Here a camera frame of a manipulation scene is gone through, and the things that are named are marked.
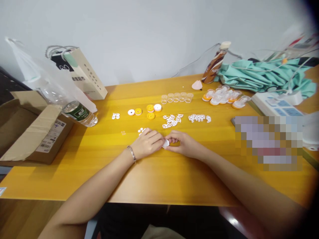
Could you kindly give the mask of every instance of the teal fabric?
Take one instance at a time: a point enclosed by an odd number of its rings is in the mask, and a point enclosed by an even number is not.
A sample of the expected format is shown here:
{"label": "teal fabric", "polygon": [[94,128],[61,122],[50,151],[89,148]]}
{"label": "teal fabric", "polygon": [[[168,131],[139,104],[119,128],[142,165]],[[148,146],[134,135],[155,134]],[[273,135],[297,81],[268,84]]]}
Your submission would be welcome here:
{"label": "teal fabric", "polygon": [[[299,59],[289,60],[285,65],[278,69],[268,72],[258,72],[245,69],[236,69],[234,67],[248,68],[254,70],[271,70],[280,66],[281,60],[270,62],[258,62],[253,64],[252,61],[239,60],[232,65],[223,64],[219,70],[218,76],[214,81],[221,81],[224,85],[228,85],[235,89],[247,89],[254,92],[265,92],[268,88],[275,86],[278,90],[288,89],[288,81],[298,69]],[[302,97],[308,98],[316,93],[316,84],[310,79],[305,79],[305,71],[310,67],[303,66],[293,77],[290,83],[292,89],[300,90]]]}

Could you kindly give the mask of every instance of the white wall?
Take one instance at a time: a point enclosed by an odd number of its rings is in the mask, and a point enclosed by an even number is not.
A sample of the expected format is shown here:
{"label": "white wall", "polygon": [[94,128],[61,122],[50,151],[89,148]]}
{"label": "white wall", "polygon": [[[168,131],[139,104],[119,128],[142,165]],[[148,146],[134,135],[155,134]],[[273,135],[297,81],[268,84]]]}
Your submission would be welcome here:
{"label": "white wall", "polygon": [[[305,9],[294,6],[291,0],[1,0],[0,66],[23,80],[8,36],[40,56],[48,45],[79,46],[105,86],[168,78],[217,42],[231,41],[244,57],[273,49],[305,18]],[[215,52],[179,75],[202,73]]]}

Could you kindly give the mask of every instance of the cardboard box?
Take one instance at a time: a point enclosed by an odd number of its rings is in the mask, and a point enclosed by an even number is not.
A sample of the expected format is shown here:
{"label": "cardboard box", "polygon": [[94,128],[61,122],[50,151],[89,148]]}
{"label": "cardboard box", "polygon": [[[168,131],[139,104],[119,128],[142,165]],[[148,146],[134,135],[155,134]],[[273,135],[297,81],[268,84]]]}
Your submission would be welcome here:
{"label": "cardboard box", "polygon": [[52,56],[51,60],[56,63],[56,66],[60,70],[66,69],[70,71],[75,85],[83,91],[90,100],[105,99],[107,90],[80,48],[65,52],[64,58],[67,61],[62,59],[61,53],[57,53]]}
{"label": "cardboard box", "polygon": [[11,93],[0,106],[0,165],[51,164],[74,123],[36,91]]}

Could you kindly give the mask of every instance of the barcode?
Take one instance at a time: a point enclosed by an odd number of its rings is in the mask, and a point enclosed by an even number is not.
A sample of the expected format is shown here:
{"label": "barcode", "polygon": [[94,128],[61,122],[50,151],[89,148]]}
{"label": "barcode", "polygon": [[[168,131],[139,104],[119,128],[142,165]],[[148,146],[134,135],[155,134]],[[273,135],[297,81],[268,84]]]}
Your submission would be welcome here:
{"label": "barcode", "polygon": [[85,80],[85,78],[83,76],[81,76],[81,77],[72,77],[72,80],[73,81],[83,81],[83,80]]}
{"label": "barcode", "polygon": [[50,148],[51,147],[51,145],[46,145],[46,144],[41,144],[40,146],[41,147],[45,147],[45,148]]}

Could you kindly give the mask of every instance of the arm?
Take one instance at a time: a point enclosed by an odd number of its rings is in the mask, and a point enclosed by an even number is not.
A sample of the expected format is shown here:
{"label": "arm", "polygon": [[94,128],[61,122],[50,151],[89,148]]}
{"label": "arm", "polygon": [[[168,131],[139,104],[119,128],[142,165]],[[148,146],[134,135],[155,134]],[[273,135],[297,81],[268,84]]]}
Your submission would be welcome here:
{"label": "arm", "polygon": [[180,141],[179,147],[169,146],[166,150],[206,163],[274,237],[282,237],[298,224],[305,210],[287,196],[239,169],[186,133],[172,130],[165,138],[172,143]]}
{"label": "arm", "polygon": [[[163,136],[147,128],[131,148],[139,160],[158,151],[163,144]],[[126,148],[66,200],[45,226],[39,239],[84,238],[86,223],[98,213],[132,164],[132,154]]]}

